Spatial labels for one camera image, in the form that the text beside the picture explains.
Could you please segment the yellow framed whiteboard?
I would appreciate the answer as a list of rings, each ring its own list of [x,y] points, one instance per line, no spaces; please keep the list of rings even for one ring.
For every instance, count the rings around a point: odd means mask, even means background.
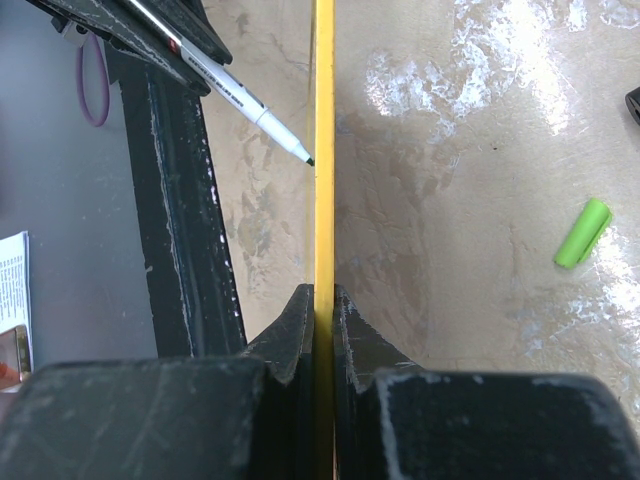
[[[335,33],[333,1],[311,7],[307,123],[314,134],[314,466],[316,479],[333,479],[335,407],[333,309],[335,290]]]

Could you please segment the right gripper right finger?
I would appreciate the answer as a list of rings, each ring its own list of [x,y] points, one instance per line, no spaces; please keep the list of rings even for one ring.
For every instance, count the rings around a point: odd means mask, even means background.
[[[333,314],[342,479],[635,479],[639,444],[600,381],[427,370],[343,288]]]

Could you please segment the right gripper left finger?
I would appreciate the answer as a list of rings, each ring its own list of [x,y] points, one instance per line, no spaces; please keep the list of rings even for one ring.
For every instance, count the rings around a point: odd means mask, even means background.
[[[5,479],[309,479],[313,289],[233,356],[68,363],[1,423]]]

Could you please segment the green whiteboard marker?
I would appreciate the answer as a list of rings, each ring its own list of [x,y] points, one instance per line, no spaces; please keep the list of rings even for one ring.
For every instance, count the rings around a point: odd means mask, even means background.
[[[197,73],[213,90],[223,96],[245,118],[257,125],[270,139],[303,163],[315,164],[311,154],[301,141],[259,100],[243,83],[237,80],[224,65],[208,57],[199,48],[185,40],[178,54],[183,63]]]

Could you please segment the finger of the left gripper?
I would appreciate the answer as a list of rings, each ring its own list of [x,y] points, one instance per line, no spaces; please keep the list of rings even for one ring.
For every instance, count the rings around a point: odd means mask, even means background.
[[[52,17],[79,24],[117,50],[146,61],[199,96],[210,86],[183,56],[186,39],[141,1],[34,1]]]
[[[201,1],[125,1],[124,6],[176,54],[188,40],[217,63],[233,56],[209,23]]]

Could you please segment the green marker cap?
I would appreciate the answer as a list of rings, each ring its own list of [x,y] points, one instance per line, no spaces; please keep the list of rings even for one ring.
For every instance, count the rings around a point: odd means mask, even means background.
[[[613,214],[604,202],[591,198],[556,252],[554,263],[568,270],[583,263],[591,255],[612,218]]]

